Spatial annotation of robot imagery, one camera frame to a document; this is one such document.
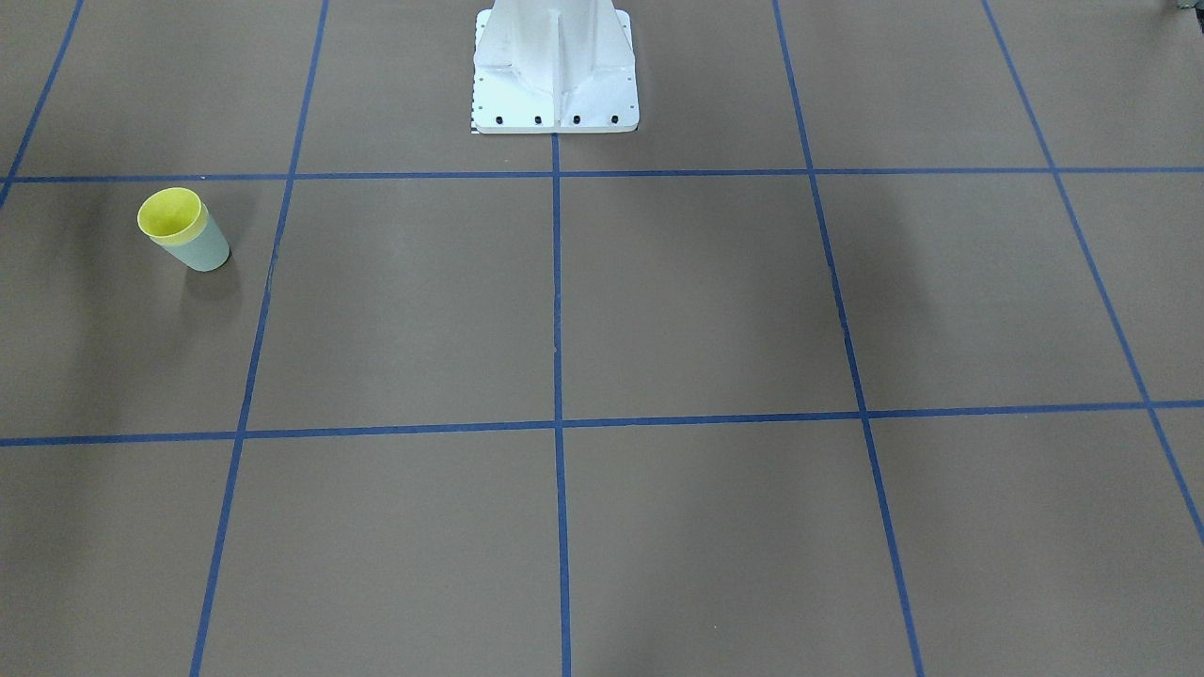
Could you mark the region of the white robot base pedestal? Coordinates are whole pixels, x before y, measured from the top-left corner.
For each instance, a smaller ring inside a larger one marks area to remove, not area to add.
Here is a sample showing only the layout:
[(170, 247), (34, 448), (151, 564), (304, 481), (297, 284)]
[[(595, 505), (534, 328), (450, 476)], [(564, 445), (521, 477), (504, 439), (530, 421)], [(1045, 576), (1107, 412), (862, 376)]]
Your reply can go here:
[(472, 133), (641, 126), (631, 16), (613, 2), (495, 1), (474, 29)]

